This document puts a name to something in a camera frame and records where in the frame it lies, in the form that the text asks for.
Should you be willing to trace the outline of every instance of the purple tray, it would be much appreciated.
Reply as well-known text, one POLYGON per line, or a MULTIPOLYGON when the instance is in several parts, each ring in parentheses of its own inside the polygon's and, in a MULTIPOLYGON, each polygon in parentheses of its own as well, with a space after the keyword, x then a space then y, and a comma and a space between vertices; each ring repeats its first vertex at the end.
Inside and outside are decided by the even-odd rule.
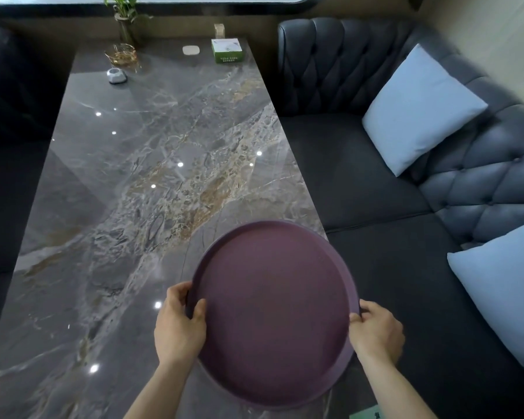
POLYGON ((292 409, 324 394, 353 354, 349 313, 359 298, 347 266, 318 234, 260 221, 215 241, 188 296, 208 301, 200 361, 225 390, 261 409, 292 409))

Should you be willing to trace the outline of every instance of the beige wall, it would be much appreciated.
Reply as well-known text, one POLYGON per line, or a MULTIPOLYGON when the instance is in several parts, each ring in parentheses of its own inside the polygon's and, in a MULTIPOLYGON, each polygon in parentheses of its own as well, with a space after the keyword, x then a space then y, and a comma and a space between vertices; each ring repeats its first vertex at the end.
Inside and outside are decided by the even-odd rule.
MULTIPOLYGON (((407 0, 323 0, 301 17, 412 17, 407 0)), ((244 35, 263 76, 276 65, 277 25, 288 17, 277 16, 195 16, 155 17, 147 25, 154 37, 209 36, 214 23, 224 23, 227 35, 244 35)), ((82 38, 117 35, 112 18, 59 18, 7 20, 7 25, 25 35, 56 73, 66 78, 77 44, 82 38)))
POLYGON ((524 100, 524 0, 434 0, 426 20, 524 100))

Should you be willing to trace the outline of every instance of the light blue pillow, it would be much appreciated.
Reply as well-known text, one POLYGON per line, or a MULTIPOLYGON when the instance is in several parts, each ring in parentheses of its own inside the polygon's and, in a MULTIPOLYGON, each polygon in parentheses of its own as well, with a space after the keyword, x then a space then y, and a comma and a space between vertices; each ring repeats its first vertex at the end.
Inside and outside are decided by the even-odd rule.
POLYGON ((524 225, 447 257, 489 326, 524 366, 524 225))
POLYGON ((370 105, 363 127, 386 165, 400 176, 486 108, 417 45, 370 105))

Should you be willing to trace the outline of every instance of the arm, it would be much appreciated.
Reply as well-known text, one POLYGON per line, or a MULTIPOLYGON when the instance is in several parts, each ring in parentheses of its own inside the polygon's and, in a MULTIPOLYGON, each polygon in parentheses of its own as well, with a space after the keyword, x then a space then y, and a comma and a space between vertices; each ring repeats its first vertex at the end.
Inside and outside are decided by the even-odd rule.
POLYGON ((396 369, 405 342, 403 327, 377 303, 361 300, 368 310, 350 315, 349 338, 386 419, 436 419, 411 384, 396 369))
POLYGON ((188 374, 206 340, 206 300, 198 302, 192 319, 184 314, 191 285, 183 282, 167 290, 154 331, 159 366, 125 419, 175 417, 188 374))

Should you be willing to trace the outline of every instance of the tissue box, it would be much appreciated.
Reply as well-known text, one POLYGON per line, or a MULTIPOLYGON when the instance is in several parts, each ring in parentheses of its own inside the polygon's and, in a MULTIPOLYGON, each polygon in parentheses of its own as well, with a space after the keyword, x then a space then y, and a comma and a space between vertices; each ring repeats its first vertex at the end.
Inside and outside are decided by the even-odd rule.
POLYGON ((212 49, 216 63, 242 61, 245 57, 245 53, 242 50, 237 38, 212 40, 212 49))

